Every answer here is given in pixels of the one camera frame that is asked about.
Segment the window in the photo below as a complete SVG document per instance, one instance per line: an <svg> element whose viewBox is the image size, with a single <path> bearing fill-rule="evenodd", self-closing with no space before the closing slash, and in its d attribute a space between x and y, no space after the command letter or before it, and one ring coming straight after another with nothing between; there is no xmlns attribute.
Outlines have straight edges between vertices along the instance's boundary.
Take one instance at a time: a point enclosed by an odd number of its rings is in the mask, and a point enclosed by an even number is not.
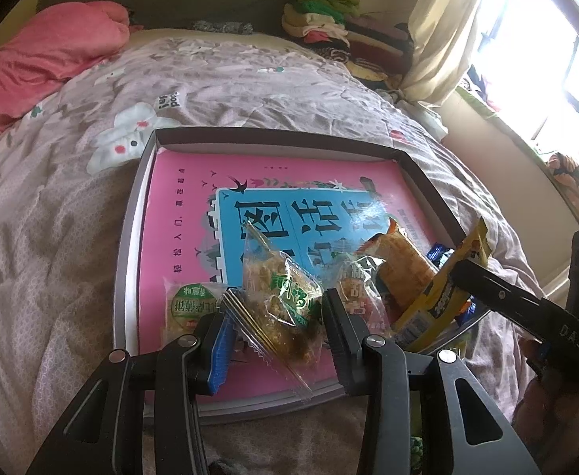
<svg viewBox="0 0 579 475"><path fill-rule="evenodd" d="M579 163L579 37L551 0L482 0L474 68L487 103L546 162Z"/></svg>

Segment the pastry in wrapper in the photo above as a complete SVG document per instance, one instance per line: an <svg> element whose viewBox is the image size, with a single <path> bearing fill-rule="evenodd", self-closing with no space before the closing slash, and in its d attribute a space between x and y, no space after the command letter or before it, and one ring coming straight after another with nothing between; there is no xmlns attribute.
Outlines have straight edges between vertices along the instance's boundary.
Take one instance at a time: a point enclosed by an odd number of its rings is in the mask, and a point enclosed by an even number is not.
<svg viewBox="0 0 579 475"><path fill-rule="evenodd" d="M357 314L371 334L390 335L390 323L376 288L377 270L383 259L369 255L339 253L322 275L326 288L333 288L349 314Z"/></svg>
<svg viewBox="0 0 579 475"><path fill-rule="evenodd" d="M395 220L386 234L367 241L360 251L385 261L379 267L379 278L398 306L401 315L428 286L437 268L410 242Z"/></svg>
<svg viewBox="0 0 579 475"><path fill-rule="evenodd" d="M183 334L192 334L203 315L217 310L216 294L223 294L225 286L216 282L182 285L165 279L164 289L167 299L162 346Z"/></svg>
<svg viewBox="0 0 579 475"><path fill-rule="evenodd" d="M251 222L243 227L243 291L227 291L228 312L262 357L278 361L310 392L322 348L322 288Z"/></svg>

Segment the pink book cover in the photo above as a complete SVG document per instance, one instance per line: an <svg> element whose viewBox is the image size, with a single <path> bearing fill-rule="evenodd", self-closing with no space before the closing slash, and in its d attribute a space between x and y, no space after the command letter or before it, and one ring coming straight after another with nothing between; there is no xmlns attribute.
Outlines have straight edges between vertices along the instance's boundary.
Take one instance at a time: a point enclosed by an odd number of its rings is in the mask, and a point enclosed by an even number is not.
<svg viewBox="0 0 579 475"><path fill-rule="evenodd" d="M337 252L352 252L385 232L389 215L421 252L435 235L394 161L181 153L160 148L151 175L139 275L140 353L162 347L165 279L181 285L241 285L241 256L250 220L274 247L318 277ZM327 349L319 379L335 377ZM251 349L230 363L212 399L284 391L284 376Z"/></svg>

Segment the patterned cushion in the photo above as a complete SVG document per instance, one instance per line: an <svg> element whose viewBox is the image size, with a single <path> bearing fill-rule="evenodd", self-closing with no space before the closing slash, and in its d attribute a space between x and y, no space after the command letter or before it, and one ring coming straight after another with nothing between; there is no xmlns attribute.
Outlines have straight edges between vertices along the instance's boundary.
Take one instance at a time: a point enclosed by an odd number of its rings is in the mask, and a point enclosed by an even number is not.
<svg viewBox="0 0 579 475"><path fill-rule="evenodd" d="M549 159L548 167L579 217L579 164L571 157L557 152Z"/></svg>

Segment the green label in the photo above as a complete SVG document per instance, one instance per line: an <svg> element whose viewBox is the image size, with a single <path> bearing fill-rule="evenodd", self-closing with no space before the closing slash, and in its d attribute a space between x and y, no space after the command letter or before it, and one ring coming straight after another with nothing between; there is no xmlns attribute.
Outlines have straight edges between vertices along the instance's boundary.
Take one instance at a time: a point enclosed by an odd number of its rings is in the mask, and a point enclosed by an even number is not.
<svg viewBox="0 0 579 475"><path fill-rule="evenodd" d="M296 325L307 327L310 319L319 319L320 301L309 298L306 291L290 276L272 273L270 289L280 290L279 299Z"/></svg>
<svg viewBox="0 0 579 475"><path fill-rule="evenodd" d="M184 285L171 301L173 318L198 319L216 309L216 298L200 283Z"/></svg>

